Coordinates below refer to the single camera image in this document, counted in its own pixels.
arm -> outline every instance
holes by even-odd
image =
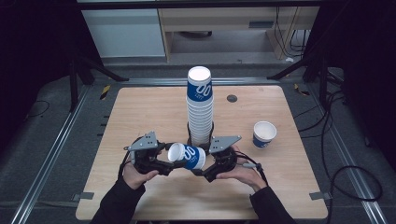
[[[270,187],[257,191],[250,201],[260,223],[296,223]]]
[[[237,146],[233,146],[233,150],[240,151]],[[248,161],[238,158],[237,165],[233,170],[218,174],[216,179],[234,178],[253,188],[255,193],[250,196],[250,201],[259,217],[260,223],[296,223],[262,177],[255,170],[243,167],[241,165],[243,163],[248,163]]]
[[[91,223],[130,223],[137,203],[145,192],[143,184],[157,174],[158,171],[151,171],[141,175],[127,161],[123,177],[116,181],[116,184],[102,199]]]

wooden tabletop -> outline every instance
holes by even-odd
[[[236,144],[260,162],[280,201],[293,218],[325,218],[323,200],[312,201],[318,183],[282,89],[278,86],[214,86],[214,136],[241,135]],[[187,143],[186,87],[123,88],[111,112],[76,216],[92,219],[99,203],[114,185],[125,155],[124,147],[150,131],[160,142]],[[237,97],[235,103],[227,96]],[[252,143],[253,125],[272,122],[277,136],[265,149]],[[159,160],[167,161],[166,151]],[[213,163],[206,158],[205,168]],[[249,194],[253,190],[236,180],[214,180],[176,169],[169,176],[157,175],[146,185],[134,220],[256,219]]]

metal bracket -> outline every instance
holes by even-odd
[[[93,192],[81,192],[80,194],[73,194],[72,201],[79,202],[80,199],[91,200],[93,198]]]
[[[311,197],[311,200],[317,200],[317,199],[323,199],[323,200],[329,200],[332,199],[332,195],[330,194],[330,192],[313,192],[313,193],[309,193],[309,196]]]
[[[132,143],[129,147],[125,147],[124,150],[130,151],[131,163],[135,163],[134,152],[137,150],[145,150],[152,149],[158,146],[157,137],[155,136],[155,132],[151,131],[146,133],[143,137],[141,137],[136,142]]]
[[[222,136],[222,137],[213,136],[209,148],[209,153],[221,152],[226,148],[232,146],[235,142],[239,141],[241,138],[242,138],[241,135]]]

white wall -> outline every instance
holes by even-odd
[[[78,0],[112,1],[122,0]],[[157,9],[83,10],[82,14],[102,58],[165,57]]]

blue and white cup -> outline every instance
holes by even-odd
[[[263,149],[276,137],[276,127],[268,121],[259,121],[253,128],[253,144]]]
[[[210,139],[213,122],[213,91],[210,70],[195,66],[187,78],[187,109],[191,144],[195,147]]]
[[[213,102],[212,77],[210,70],[195,66],[187,78],[187,102],[192,106],[208,106]]]
[[[206,154],[200,147],[174,143],[169,147],[168,160],[171,162],[186,160],[184,168],[188,170],[202,169],[205,165]]]

